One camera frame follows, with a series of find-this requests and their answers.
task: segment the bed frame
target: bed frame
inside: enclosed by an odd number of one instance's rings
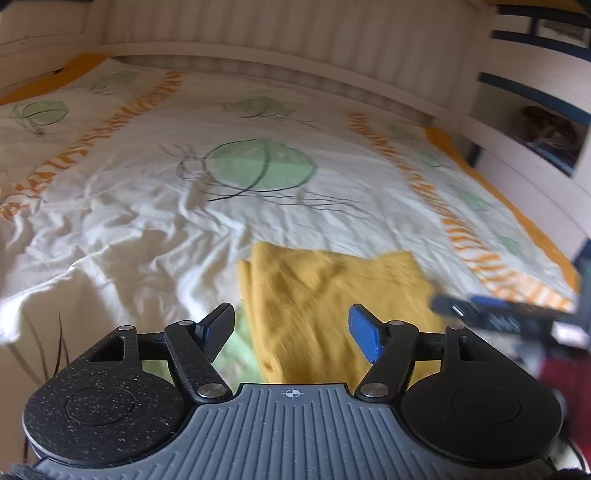
[[[480,145],[478,170],[566,255],[591,235],[591,141],[566,177],[470,116],[480,72],[591,112],[591,63],[491,38],[483,0],[63,0],[0,13],[0,94],[77,53],[245,74],[402,115]]]

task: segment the yellow cloth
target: yellow cloth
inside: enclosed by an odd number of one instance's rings
[[[384,322],[405,320],[422,332],[445,328],[429,310],[433,288],[409,252],[365,260],[260,242],[250,262],[240,261],[239,276],[254,349],[269,383],[346,382],[353,391],[369,369],[349,334],[353,303]],[[438,362],[418,362],[414,379],[438,369]]]

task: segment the green fabric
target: green fabric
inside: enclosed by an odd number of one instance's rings
[[[242,306],[236,309],[236,327],[213,366],[233,392],[241,383],[265,383],[252,347],[246,312]]]

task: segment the blue object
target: blue object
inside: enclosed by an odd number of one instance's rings
[[[485,297],[482,295],[474,295],[470,297],[470,301],[476,306],[483,306],[488,308],[507,308],[509,304],[505,300],[495,299],[493,297]]]
[[[379,328],[355,305],[349,309],[349,332],[367,361],[374,364],[384,351],[379,341]]]

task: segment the white duvet cover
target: white duvet cover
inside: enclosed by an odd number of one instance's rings
[[[0,469],[20,460],[20,411],[60,344],[63,366],[64,345],[74,357],[117,325],[161,331],[239,305],[236,261],[253,242],[361,257],[409,250],[438,288],[490,294],[441,212],[350,120],[263,82],[115,60],[0,107]],[[367,124],[488,251],[573,298],[510,211],[422,127]],[[252,355],[247,342],[233,348],[232,358]]]

